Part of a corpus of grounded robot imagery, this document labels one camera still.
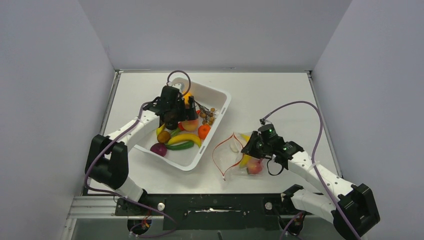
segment white wall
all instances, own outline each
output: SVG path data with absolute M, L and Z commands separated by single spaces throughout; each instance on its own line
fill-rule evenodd
M 0 239 L 58 239 L 114 70 L 77 0 L 2 0 L 0 73 Z
M 115 69 L 312 70 L 351 0 L 79 0 Z
M 312 74 L 343 175 L 374 192 L 372 240 L 424 235 L 423 12 L 353 0 Z

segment white plastic tray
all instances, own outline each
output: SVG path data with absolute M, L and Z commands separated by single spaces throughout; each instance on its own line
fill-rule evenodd
M 189 86 L 189 81 L 187 79 L 178 77 L 172 81 L 172 84 L 184 84 L 185 92 Z M 151 154 L 158 160 L 163 160 L 166 163 L 180 169 L 183 171 L 190 171 L 194 169 L 199 160 L 201 159 L 205 149 L 208 147 L 209 142 L 212 139 L 215 131 L 220 125 L 221 119 L 223 118 L 228 106 L 231 102 L 231 95 L 223 90 L 216 89 L 213 87 L 208 87 L 202 84 L 199 84 L 195 81 L 191 81 L 190 93 L 194 96 L 194 99 L 200 103 L 201 105 L 207 108 L 215 108 L 216 109 L 216 119 L 212 124 L 211 129 L 205 140 L 202 141 L 200 147 L 194 145 L 194 147 L 186 149 L 186 150 L 178 150 L 172 151 L 168 150 L 165 157 L 159 156 L 149 149 L 150 147 L 157 143 L 156 131 L 152 131 L 145 138 L 138 142 L 137 145 L 134 146 L 135 149 L 138 149 L 142 152 Z

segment tabletop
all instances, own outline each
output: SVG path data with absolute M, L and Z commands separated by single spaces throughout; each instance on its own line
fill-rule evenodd
M 278 176 L 231 176 L 224 181 L 214 165 L 214 147 L 233 132 L 245 133 L 260 127 L 259 119 L 277 107 L 293 101 L 316 104 L 306 73 L 223 73 L 188 72 L 200 84 L 227 91 L 232 100 L 215 134 L 198 165 L 189 172 L 181 171 L 164 161 L 153 159 L 138 149 L 128 153 L 129 176 L 150 194 L 261 194 L 282 193 L 294 184 L 312 192 L 316 188 L 293 172 L 284 170 Z M 154 99 L 166 84 L 168 73 L 123 72 L 120 75 L 105 124 L 105 135 L 112 133 L 132 120 L 140 105 Z M 176 73 L 171 79 L 181 77 Z M 275 112 L 268 118 L 278 135 L 294 141 L 309 154 L 318 136 L 320 121 L 314 109 L 306 104 L 295 104 Z M 315 159 L 337 174 L 330 143 L 322 135 Z M 279 165 L 270 162 L 269 167 Z M 94 180 L 94 188 L 108 189 Z

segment white table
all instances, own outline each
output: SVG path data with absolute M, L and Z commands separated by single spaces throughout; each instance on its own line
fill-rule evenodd
M 197 167 L 183 172 L 148 154 L 132 149 L 128 154 L 129 176 L 150 194 L 254 194 L 282 193 L 293 184 L 317 190 L 296 174 L 284 170 L 279 176 L 232 176 L 223 181 L 212 161 L 212 150 L 233 132 L 250 132 L 260 127 L 259 119 L 275 108 L 297 100 L 316 103 L 306 73 L 188 73 L 193 81 L 229 92 L 232 101 Z M 153 100 L 166 83 L 168 73 L 122 73 L 117 85 L 105 134 L 114 132 L 139 112 L 140 105 Z M 183 74 L 174 74 L 173 78 Z M 294 141 L 309 154 L 317 139 L 319 119 L 310 106 L 296 104 L 274 113 L 269 120 L 286 141 Z M 316 160 L 337 173 L 329 142 L 322 135 Z M 95 188 L 107 186 L 91 181 Z

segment screw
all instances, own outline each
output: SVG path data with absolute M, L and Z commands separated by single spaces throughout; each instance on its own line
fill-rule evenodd
M 164 209 L 165 209 L 165 204 L 163 204 L 162 202 L 159 202 L 159 204 L 157 205 L 157 210 L 163 211 Z
M 265 208 L 266 208 L 266 210 L 271 210 L 271 209 L 273 209 L 273 204 L 270 203 L 270 202 L 267 202 L 267 203 L 265 203 Z

